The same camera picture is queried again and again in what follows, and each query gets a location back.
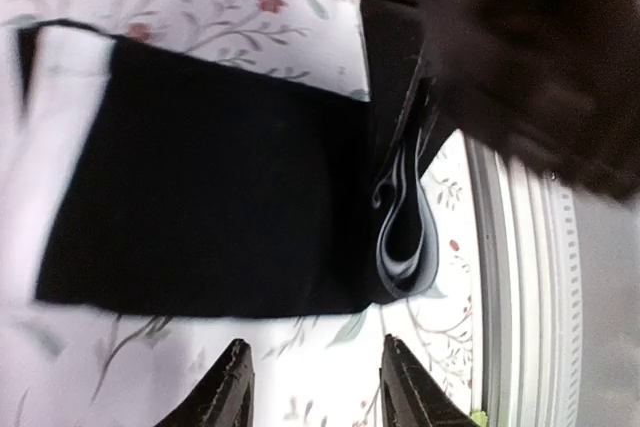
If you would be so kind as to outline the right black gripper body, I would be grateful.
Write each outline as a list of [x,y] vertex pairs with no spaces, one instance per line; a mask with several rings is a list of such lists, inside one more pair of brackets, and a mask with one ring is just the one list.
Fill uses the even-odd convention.
[[420,0],[456,126],[537,175],[639,194],[639,0]]

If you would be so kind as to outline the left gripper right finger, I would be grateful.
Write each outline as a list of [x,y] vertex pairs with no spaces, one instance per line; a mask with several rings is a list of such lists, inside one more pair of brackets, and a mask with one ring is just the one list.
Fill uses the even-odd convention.
[[382,424],[390,427],[473,427],[399,338],[386,335],[380,368]]

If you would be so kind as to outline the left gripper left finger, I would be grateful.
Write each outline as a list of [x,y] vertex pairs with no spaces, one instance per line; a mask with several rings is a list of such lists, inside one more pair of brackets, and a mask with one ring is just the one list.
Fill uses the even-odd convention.
[[251,347],[234,339],[186,398],[155,427],[250,427],[254,385]]

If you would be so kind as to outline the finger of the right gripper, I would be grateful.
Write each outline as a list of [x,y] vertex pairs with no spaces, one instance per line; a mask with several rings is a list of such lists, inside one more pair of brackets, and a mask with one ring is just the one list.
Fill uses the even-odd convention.
[[412,104],[413,181],[418,182],[455,130],[433,92],[433,82],[422,78]]
[[360,0],[359,12],[370,104],[329,121],[330,157],[372,184],[393,168],[416,184],[426,91],[418,0]]

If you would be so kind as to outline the black underwear white trim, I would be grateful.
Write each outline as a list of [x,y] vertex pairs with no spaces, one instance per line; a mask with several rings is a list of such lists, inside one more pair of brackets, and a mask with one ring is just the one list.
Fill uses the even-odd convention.
[[409,124],[370,175],[369,103],[58,20],[3,41],[1,289],[125,315],[350,314],[428,290]]

